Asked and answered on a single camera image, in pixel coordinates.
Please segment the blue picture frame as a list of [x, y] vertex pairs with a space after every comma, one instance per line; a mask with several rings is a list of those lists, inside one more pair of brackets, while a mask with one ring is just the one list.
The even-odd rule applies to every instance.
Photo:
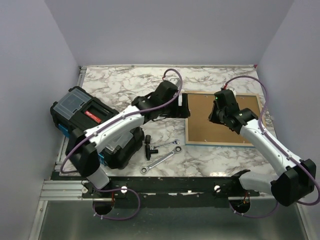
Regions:
[[242, 127], [249, 129], [253, 120], [253, 132], [261, 127], [262, 103], [253, 93], [187, 92], [190, 116], [185, 120], [185, 144], [200, 146], [253, 147], [240, 135]]

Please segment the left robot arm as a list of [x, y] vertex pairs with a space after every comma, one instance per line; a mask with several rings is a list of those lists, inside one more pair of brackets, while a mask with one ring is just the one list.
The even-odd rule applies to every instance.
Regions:
[[136, 97], [131, 105], [109, 120], [84, 131], [76, 128], [70, 134], [66, 158], [94, 185], [93, 191], [99, 197], [107, 197], [111, 191], [99, 153], [114, 139], [158, 117], [187, 118], [188, 112], [179, 113], [182, 85], [182, 80], [177, 83], [164, 80], [154, 92]]

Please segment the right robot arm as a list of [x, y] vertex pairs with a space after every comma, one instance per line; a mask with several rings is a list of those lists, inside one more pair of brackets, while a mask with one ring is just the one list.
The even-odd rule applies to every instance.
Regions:
[[234, 195], [241, 196], [247, 190], [255, 190], [273, 195], [281, 205], [288, 207], [314, 191], [315, 163], [311, 159], [303, 160], [285, 148], [252, 110], [240, 109], [231, 90], [222, 89], [214, 94], [208, 119], [248, 140], [276, 172], [275, 175], [252, 171], [243, 173], [230, 183], [230, 191]]

